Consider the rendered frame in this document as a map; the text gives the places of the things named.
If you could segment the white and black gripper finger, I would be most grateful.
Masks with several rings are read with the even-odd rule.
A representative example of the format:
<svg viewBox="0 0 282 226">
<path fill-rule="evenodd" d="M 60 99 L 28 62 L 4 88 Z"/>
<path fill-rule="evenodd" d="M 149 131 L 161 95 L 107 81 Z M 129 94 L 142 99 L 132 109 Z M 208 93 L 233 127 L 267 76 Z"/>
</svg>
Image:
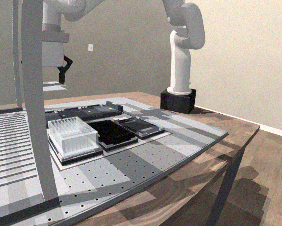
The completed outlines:
<svg viewBox="0 0 282 226">
<path fill-rule="evenodd" d="M 72 65 L 73 61 L 70 60 L 68 57 L 64 56 L 64 60 L 67 62 L 67 65 L 65 67 L 57 67 L 60 71 L 59 74 L 59 83 L 64 84 L 65 83 L 65 73 L 69 70 L 70 66 Z"/>
</svg>

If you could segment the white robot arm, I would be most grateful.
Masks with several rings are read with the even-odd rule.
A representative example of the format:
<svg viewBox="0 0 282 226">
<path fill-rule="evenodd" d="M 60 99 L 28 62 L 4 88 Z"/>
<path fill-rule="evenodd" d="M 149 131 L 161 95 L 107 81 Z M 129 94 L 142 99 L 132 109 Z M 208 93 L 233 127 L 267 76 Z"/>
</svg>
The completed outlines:
<svg viewBox="0 0 282 226">
<path fill-rule="evenodd" d="M 44 0 L 42 41 L 69 43 L 69 34 L 61 29 L 61 15 L 76 22 L 105 0 Z M 171 86 L 167 92 L 186 96 L 189 89 L 191 55 L 190 50 L 199 50 L 205 44 L 205 31 L 201 11 L 194 3 L 183 0 L 162 0 L 168 22 L 172 26 L 186 26 L 172 31 Z"/>
</svg>

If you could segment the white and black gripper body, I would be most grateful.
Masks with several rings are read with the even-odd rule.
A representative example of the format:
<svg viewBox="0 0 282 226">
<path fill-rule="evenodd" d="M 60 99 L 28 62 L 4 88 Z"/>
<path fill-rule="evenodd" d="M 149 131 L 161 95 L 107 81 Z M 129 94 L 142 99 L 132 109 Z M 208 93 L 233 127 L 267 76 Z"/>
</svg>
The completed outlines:
<svg viewBox="0 0 282 226">
<path fill-rule="evenodd" d="M 42 67 L 57 68 L 64 65 L 63 43 L 42 42 Z"/>
</svg>

